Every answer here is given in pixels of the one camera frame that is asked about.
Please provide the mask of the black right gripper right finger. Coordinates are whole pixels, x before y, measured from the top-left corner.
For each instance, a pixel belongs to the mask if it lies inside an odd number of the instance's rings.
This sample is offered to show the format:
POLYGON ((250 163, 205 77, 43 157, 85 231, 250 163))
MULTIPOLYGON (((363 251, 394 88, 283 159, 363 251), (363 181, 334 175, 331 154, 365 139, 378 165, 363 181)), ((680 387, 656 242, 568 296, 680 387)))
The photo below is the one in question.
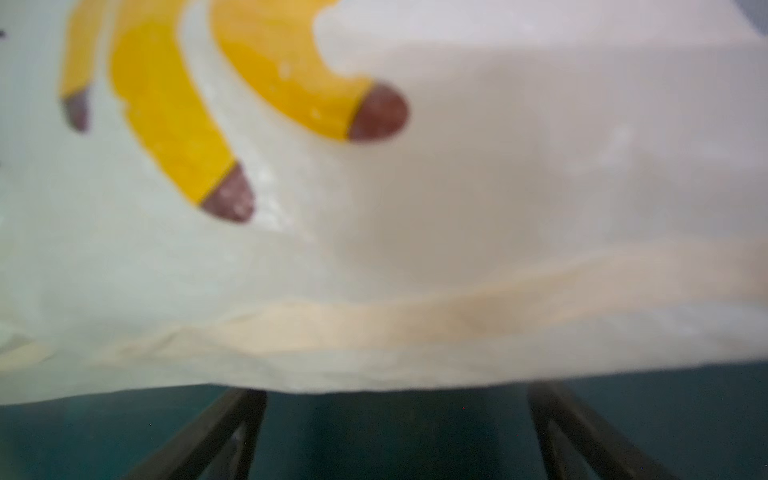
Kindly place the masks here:
POLYGON ((562 382, 535 382, 527 400, 549 479, 673 479, 562 382))

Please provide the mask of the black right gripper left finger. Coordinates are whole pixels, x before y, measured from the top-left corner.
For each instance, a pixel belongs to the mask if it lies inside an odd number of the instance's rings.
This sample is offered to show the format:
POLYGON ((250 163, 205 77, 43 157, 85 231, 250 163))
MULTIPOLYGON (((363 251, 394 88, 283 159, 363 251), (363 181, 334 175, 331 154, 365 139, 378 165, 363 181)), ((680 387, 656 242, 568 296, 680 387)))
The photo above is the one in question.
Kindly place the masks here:
POLYGON ((266 392, 230 388, 124 477, 247 479, 266 407, 266 392))

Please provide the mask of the cream banana-print plastic bag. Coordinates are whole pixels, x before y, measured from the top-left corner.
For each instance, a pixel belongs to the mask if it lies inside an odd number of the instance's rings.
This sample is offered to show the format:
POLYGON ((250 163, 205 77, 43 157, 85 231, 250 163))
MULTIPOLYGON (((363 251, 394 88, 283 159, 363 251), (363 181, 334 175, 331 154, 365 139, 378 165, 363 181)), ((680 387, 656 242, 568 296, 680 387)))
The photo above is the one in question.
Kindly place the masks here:
POLYGON ((5 1, 1 401, 767 356, 763 1, 5 1))

